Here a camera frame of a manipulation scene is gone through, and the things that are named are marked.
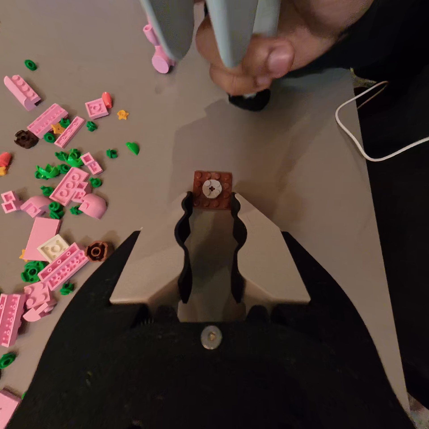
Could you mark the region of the grey round toy plate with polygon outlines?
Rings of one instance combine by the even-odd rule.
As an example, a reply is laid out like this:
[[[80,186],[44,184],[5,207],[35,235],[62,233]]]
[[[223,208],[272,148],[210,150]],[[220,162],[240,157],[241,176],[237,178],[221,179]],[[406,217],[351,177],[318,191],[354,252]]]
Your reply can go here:
[[[222,185],[218,180],[206,180],[202,185],[202,193],[208,199],[216,199],[222,192]]]

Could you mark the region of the person's right hand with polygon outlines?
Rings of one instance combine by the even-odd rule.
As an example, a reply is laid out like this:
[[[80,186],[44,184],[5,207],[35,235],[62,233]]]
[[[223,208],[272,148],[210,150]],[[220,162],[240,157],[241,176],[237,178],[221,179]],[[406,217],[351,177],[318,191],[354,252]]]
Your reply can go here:
[[[220,57],[209,17],[196,32],[196,48],[209,63],[212,81],[231,96],[268,89],[290,71],[307,66],[330,50],[372,0],[282,1],[278,32],[274,37],[254,34],[243,60],[226,67]]]

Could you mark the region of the pink and brown brick assembly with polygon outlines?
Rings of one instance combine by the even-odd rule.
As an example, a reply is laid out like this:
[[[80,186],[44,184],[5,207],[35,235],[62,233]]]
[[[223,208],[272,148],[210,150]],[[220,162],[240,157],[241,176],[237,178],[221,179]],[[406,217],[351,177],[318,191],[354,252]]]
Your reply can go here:
[[[149,22],[143,27],[142,30],[147,40],[154,47],[154,54],[151,60],[153,67],[156,71],[158,71],[158,73],[169,73],[171,68],[175,66],[175,61],[171,59],[164,51],[158,40],[158,36],[153,28],[153,25]]]

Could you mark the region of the reddish brown round toy brick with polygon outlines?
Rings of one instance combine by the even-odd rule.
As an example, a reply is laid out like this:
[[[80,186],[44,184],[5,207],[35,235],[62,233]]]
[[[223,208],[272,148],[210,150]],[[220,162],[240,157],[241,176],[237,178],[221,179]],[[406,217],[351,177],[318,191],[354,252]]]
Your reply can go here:
[[[90,262],[104,262],[110,254],[110,244],[105,241],[94,241],[84,250]]]

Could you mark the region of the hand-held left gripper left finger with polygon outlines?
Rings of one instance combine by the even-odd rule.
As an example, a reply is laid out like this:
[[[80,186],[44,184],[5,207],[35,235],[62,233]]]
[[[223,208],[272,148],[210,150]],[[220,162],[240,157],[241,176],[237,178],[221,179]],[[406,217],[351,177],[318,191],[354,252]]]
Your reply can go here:
[[[140,232],[110,296],[112,304],[186,304],[192,269],[186,240],[190,235],[193,193],[182,193],[152,233]]]

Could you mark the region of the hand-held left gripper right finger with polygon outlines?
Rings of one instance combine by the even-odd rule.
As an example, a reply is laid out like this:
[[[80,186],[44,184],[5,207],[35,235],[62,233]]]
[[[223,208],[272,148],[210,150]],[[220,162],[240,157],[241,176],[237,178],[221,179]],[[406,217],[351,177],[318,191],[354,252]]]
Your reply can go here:
[[[245,305],[307,304],[310,296],[282,232],[239,193],[231,195],[231,291]]]

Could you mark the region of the dark brown round toy plate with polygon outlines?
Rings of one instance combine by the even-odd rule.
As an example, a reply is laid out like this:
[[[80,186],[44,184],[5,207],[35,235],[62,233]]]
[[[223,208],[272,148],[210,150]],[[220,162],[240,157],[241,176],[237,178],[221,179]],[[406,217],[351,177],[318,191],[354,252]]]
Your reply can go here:
[[[31,149],[38,144],[39,138],[29,130],[20,130],[15,134],[14,142],[22,148]]]

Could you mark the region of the pile of pink toy bricks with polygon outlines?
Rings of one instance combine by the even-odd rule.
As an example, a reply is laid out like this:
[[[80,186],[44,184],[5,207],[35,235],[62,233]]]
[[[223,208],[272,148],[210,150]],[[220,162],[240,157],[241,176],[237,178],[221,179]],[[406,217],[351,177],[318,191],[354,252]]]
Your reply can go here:
[[[86,130],[86,113],[72,106],[75,88],[60,88],[56,94],[52,81],[30,77],[41,101],[35,109],[18,107],[13,95],[2,85],[1,153],[11,152],[12,166],[1,177],[1,356],[17,357],[1,369],[1,419],[8,422],[3,405],[22,410],[34,396],[34,375],[42,369],[42,410],[55,408],[58,393],[46,393],[56,383],[58,372],[69,375],[72,364],[65,358],[39,365],[51,333],[76,290],[88,278],[96,263],[84,254],[90,243],[84,227],[100,226],[100,221],[82,209],[83,198],[93,192],[92,171],[80,154],[88,152],[80,140],[91,137]],[[51,125],[60,123],[66,130],[59,136]],[[15,134],[29,130],[38,144],[25,149],[15,144]],[[56,234],[69,247],[53,262],[42,260],[37,247]],[[24,262],[19,259],[25,249]]]

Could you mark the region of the cream square toy plate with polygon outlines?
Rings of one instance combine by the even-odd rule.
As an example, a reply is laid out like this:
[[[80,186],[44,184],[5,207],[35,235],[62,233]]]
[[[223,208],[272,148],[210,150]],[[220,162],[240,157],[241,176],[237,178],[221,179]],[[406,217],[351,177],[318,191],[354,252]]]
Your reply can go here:
[[[38,252],[42,256],[42,260],[53,262],[70,246],[60,234],[48,239],[46,242],[37,247]]]

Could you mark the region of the brown square toy plate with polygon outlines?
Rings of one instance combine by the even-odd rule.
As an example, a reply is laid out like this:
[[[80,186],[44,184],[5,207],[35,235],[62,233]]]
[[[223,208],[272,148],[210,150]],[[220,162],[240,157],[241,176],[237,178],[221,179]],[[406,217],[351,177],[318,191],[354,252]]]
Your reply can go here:
[[[222,185],[222,192],[216,199],[208,199],[202,193],[206,180],[215,179]],[[202,210],[230,210],[233,175],[231,172],[196,170],[193,179],[193,206]]]

